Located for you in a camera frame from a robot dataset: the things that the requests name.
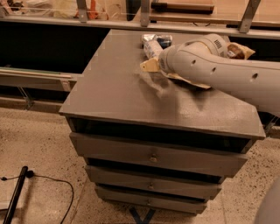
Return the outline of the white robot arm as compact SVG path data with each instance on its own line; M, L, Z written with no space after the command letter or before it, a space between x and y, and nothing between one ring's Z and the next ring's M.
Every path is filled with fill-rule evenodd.
M280 66L276 62L234 59L229 43L208 34L162 47L156 39L145 40L148 72L173 74L193 85L207 85L244 101L261 112L280 116Z

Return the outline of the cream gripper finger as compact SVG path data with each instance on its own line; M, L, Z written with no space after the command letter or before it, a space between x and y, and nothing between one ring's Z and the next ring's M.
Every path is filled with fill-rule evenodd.
M158 64L158 57L150 58L143 63L140 64L140 68L144 72L149 72L149 73L155 73L160 70L159 64Z

